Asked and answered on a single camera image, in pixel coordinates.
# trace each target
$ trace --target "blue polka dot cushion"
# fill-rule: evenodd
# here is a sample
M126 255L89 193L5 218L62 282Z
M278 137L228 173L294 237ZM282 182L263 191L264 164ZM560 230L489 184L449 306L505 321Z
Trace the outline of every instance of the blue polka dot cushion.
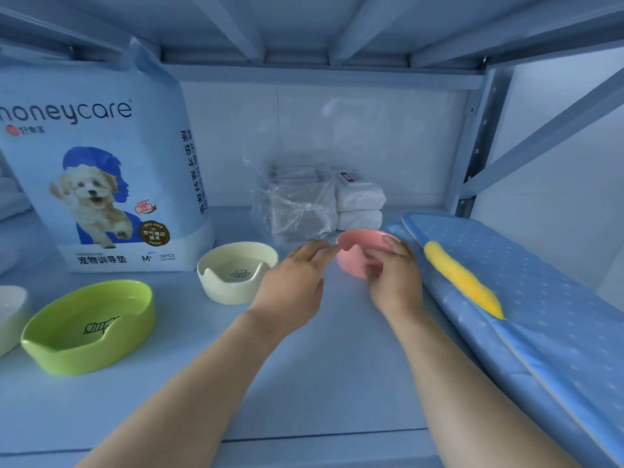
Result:
M408 213L422 282L496 384L582 466L624 467L624 313L475 220ZM499 299L507 320L468 300L426 259L440 245Z

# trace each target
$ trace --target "pink pet bowl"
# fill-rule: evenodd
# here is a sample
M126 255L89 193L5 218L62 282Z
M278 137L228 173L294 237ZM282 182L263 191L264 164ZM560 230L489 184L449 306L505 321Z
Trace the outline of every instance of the pink pet bowl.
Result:
M363 250L377 248L391 251L390 246L384 241L384 235L392 236L378 229L366 228L350 229L341 233L336 240L336 244L341 248L336 257L338 266L350 275L362 279L366 279L367 266L376 267L381 272L383 265L379 260L366 256Z

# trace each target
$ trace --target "dog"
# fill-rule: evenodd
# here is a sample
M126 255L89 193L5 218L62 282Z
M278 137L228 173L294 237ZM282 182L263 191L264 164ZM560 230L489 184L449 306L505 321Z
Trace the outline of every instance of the dog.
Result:
M116 248L106 235L107 231L121 240L132 237L132 222L123 211L113 207L113 193L119 192L115 176L80 164L68 167L58 181L60 189L51 182L50 193L69 207L76 223L94 243L103 248Z

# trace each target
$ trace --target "red circle logo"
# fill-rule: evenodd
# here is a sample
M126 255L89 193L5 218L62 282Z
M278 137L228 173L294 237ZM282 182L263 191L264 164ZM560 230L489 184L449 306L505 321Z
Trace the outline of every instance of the red circle logo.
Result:
M20 131L13 125L6 125L4 129L6 129L6 132L11 136L19 136L20 134Z

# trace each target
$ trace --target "yellow plush toy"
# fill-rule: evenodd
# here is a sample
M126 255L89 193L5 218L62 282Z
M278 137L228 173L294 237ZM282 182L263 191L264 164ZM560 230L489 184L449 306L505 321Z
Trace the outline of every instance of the yellow plush toy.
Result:
M437 241L424 247L425 256L441 275L488 314L504 320L503 309L494 292L485 287L468 269L451 258Z

